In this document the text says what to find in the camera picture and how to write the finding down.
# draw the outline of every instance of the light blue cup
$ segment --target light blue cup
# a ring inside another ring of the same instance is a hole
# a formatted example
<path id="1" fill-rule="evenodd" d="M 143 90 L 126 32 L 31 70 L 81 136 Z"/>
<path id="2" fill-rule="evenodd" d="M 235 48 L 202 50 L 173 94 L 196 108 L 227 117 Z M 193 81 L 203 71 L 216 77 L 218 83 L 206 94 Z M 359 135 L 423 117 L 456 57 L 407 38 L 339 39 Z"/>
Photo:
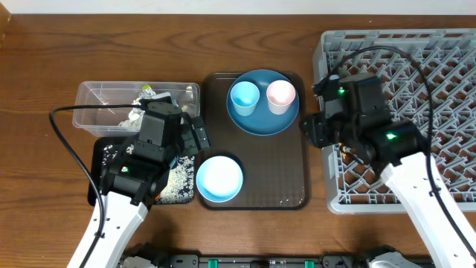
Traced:
<path id="1" fill-rule="evenodd" d="M 231 158 L 214 156 L 196 173 L 196 187 L 211 202 L 226 202 L 235 197 L 243 184 L 241 167 Z"/>
<path id="2" fill-rule="evenodd" d="M 260 90 L 251 82 L 240 82 L 231 89 L 230 96 L 238 115 L 248 116 L 256 108 Z"/>

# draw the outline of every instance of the green connector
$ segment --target green connector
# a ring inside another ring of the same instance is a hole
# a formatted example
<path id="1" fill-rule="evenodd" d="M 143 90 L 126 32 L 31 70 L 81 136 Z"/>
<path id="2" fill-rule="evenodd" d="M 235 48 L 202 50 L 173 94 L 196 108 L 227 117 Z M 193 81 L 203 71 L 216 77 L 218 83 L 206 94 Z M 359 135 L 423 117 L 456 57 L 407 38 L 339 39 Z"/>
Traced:
<path id="1" fill-rule="evenodd" d="M 314 261 L 304 261 L 304 268 L 314 268 Z"/>
<path id="2" fill-rule="evenodd" d="M 208 268 L 218 268 L 218 260 L 208 260 Z"/>

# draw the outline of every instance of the blue plate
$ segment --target blue plate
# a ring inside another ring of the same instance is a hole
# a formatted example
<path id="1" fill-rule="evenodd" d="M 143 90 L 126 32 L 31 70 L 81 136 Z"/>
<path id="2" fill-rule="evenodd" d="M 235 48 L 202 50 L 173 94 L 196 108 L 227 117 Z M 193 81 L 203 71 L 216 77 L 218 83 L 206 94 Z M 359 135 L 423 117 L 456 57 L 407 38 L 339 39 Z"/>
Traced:
<path id="1" fill-rule="evenodd" d="M 299 96 L 292 101 L 289 109 L 282 115 L 275 115 L 268 108 L 268 99 L 266 98 L 266 90 L 269 84 L 276 80 L 285 80 L 288 78 L 284 75 L 271 70 L 255 70 L 249 71 L 238 77 L 228 90 L 226 108 L 231 120 L 242 130 L 254 135 L 274 135 L 285 130 L 291 126 L 299 113 Z M 231 89 L 239 82 L 248 81 L 254 83 L 260 90 L 260 99 L 254 110 L 249 116 L 238 115 L 233 107 L 233 102 L 230 98 Z"/>

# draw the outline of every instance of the clear plastic bin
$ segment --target clear plastic bin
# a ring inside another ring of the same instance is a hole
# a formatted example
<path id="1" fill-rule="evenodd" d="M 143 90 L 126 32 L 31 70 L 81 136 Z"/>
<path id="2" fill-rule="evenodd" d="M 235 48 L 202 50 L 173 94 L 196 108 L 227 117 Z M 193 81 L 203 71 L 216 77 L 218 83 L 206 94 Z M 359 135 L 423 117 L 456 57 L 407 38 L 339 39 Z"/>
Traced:
<path id="1" fill-rule="evenodd" d="M 146 84 L 157 94 L 170 92 L 172 99 L 191 117 L 200 114 L 200 88 L 195 83 L 86 81 L 78 89 L 76 105 L 131 104 Z M 131 108 L 76 109 L 73 125 L 96 137 L 134 135 L 139 129 L 118 126 L 128 119 L 130 111 Z"/>

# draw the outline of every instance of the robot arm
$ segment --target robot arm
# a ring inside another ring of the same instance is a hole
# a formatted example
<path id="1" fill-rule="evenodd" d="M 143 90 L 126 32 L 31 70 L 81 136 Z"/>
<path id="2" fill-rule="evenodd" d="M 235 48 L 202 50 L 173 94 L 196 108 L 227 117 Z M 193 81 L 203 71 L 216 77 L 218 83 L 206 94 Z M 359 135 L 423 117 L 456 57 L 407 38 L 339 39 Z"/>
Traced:
<path id="1" fill-rule="evenodd" d="M 407 211 L 436 267 L 473 267 L 475 260 L 431 195 L 425 158 L 421 152 L 406 156 L 400 159 L 400 165 L 389 164 L 384 168 L 380 177 Z M 431 169 L 446 208 L 461 232 L 476 247 L 476 234 L 441 180 L 434 159 Z"/>
<path id="2" fill-rule="evenodd" d="M 110 166 L 103 169 L 100 192 L 105 219 L 97 234 L 100 208 L 96 202 L 86 233 L 68 267 L 81 267 L 94 238 L 100 236 L 85 267 L 116 267 L 137 227 L 144 221 L 155 198 L 167 186 L 170 168 L 179 156 L 196 155 L 210 147 L 203 120 L 191 118 L 170 97 L 141 100 L 145 110 L 141 130 L 127 139 Z"/>
<path id="3" fill-rule="evenodd" d="M 109 192 L 103 196 L 106 209 L 103 236 L 97 242 L 86 267 L 116 267 L 118 265 L 129 239 L 144 221 L 148 212 L 145 204 L 141 202 L 139 205 L 133 205 L 131 200 L 130 197 L 115 192 Z M 99 216 L 99 207 L 96 203 L 86 233 L 69 262 L 68 268 L 76 268 L 81 265 L 96 235 Z"/>
<path id="4" fill-rule="evenodd" d="M 403 204 L 437 267 L 473 267 L 475 260 L 457 235 L 428 181 L 427 141 L 410 121 L 393 122 L 374 74 L 334 77 L 314 87 L 323 112 L 308 115 L 300 126 L 316 147 L 340 143 L 360 163 L 368 163 Z M 476 235 L 441 180 L 434 159 L 433 178 L 443 203 L 464 237 L 476 248 Z M 369 264 L 371 267 L 383 264 Z"/>

